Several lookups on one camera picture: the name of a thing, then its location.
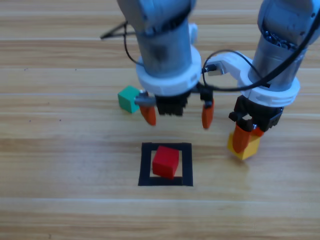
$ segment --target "black cable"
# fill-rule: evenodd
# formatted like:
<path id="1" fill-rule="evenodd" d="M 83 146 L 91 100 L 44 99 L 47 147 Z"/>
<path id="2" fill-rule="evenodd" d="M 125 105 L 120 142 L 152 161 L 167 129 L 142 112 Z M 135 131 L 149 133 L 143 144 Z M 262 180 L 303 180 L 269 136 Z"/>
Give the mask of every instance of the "black cable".
<path id="1" fill-rule="evenodd" d="M 236 88 L 221 88 L 221 87 L 217 87 L 217 86 L 213 86 L 213 85 L 206 85 L 206 87 L 212 91 L 238 92 L 238 91 L 246 91 L 246 90 L 254 89 L 256 87 L 260 87 L 260 86 L 267 84 L 268 82 L 270 82 L 271 80 L 276 78 L 278 75 L 280 75 L 284 70 L 286 70 L 297 59 L 297 57 L 302 53 L 302 51 L 308 46 L 310 39 L 314 35 L 315 31 L 318 29 L 319 25 L 320 25 L 320 10 L 318 11 L 318 13 L 316 15 L 307 36 L 305 37 L 305 39 L 303 40 L 301 45 L 297 48 L 297 50 L 295 52 L 293 52 L 293 54 L 290 57 L 288 57 L 283 63 L 281 63 L 278 67 L 276 67 L 272 72 L 270 72 L 267 76 L 263 77 L 259 81 L 255 82 L 251 85 L 248 85 L 248 86 L 236 87 Z M 211 54 L 206 59 L 203 67 L 206 66 L 207 62 L 209 61 L 209 59 L 213 55 L 214 54 Z"/>
<path id="2" fill-rule="evenodd" d="M 123 34 L 124 50 L 125 50 L 128 58 L 129 58 L 132 62 L 134 62 L 135 64 L 137 64 L 137 65 L 139 65 L 139 66 L 144 67 L 144 65 L 143 65 L 142 63 L 137 62 L 136 60 L 134 60 L 134 59 L 131 57 L 131 55 L 130 55 L 130 53 L 129 53 L 129 51 L 128 51 L 128 46 L 127 46 L 127 26 L 128 26 L 128 22 L 126 22 L 125 25 L 123 26 L 123 28 L 124 28 L 124 34 Z"/>
<path id="3" fill-rule="evenodd" d="M 258 70 L 255 68 L 255 66 L 253 66 L 253 64 L 245 57 L 243 56 L 241 53 L 237 52 L 237 51 L 234 51 L 234 50 L 231 50 L 231 49 L 222 49 L 222 50 L 218 50 L 212 54 L 210 54 L 210 56 L 208 57 L 208 59 L 205 61 L 204 65 L 203 65 L 203 68 L 206 67 L 207 63 L 208 63 L 208 60 L 210 58 L 212 58 L 214 55 L 217 55 L 217 54 L 221 54 L 221 53 L 233 53 L 233 54 L 236 54 L 238 56 L 240 56 L 243 60 L 245 60 L 249 65 L 250 67 L 255 71 L 255 73 L 258 75 L 259 78 L 262 79 L 262 76 L 260 75 L 260 73 L 258 72 Z M 202 77 L 203 77 L 203 82 L 204 82 L 204 85 L 205 86 L 209 86 L 206 82 L 206 78 L 205 78 L 205 72 L 202 71 Z"/>

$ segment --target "wood grain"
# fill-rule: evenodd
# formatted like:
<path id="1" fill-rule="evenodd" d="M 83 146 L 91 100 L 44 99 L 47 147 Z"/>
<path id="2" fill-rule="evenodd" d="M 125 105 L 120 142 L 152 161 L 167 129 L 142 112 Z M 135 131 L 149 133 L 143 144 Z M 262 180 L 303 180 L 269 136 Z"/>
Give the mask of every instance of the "wood grain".
<path id="1" fill-rule="evenodd" d="M 253 57 L 261 2 L 198 0 L 202 58 Z M 123 40 L 99 36 L 123 20 L 115 0 L 0 0 L 0 240 L 320 239 L 320 42 L 296 102 L 239 162 L 226 149 L 239 93 L 215 94 L 208 131 L 197 96 L 156 127 L 119 108 L 140 85 Z M 142 142 L 192 143 L 194 187 L 139 187 Z"/>

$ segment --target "black square outline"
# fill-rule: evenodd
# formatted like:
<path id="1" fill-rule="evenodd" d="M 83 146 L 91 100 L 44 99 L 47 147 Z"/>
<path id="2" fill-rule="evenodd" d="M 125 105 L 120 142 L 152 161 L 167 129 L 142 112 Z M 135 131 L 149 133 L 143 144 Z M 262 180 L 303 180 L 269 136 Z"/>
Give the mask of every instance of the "black square outline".
<path id="1" fill-rule="evenodd" d="M 151 177 L 151 152 L 159 146 L 182 151 L 182 176 L 173 180 L 162 177 Z M 143 142 L 141 147 L 141 165 L 138 186 L 194 186 L 192 169 L 192 145 L 191 143 L 152 143 Z"/>

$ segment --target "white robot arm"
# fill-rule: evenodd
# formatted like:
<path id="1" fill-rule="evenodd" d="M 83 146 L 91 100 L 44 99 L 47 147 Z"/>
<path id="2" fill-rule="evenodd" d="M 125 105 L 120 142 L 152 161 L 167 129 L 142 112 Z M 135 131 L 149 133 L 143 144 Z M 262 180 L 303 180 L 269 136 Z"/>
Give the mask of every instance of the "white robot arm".
<path id="1" fill-rule="evenodd" d="M 254 59 L 239 53 L 221 54 L 207 60 L 202 68 L 200 54 L 192 46 L 197 27 L 188 24 L 196 0 L 117 1 L 135 30 L 141 52 L 136 71 L 146 91 L 135 103 L 140 108 L 157 106 L 161 115 L 182 116 L 190 94 L 200 93 L 205 101 L 204 128 L 212 121 L 213 91 L 228 89 L 199 83 L 201 73 L 231 73 L 242 96 L 229 118 L 243 133 L 258 129 L 262 136 L 278 124 L 284 107 L 294 102 L 300 90 L 297 71 L 308 46 L 320 35 L 320 0 L 264 0 L 258 16 L 261 37 Z M 252 119 L 244 120 L 248 114 Z M 246 144 L 241 146 L 236 147 L 237 152 Z"/>

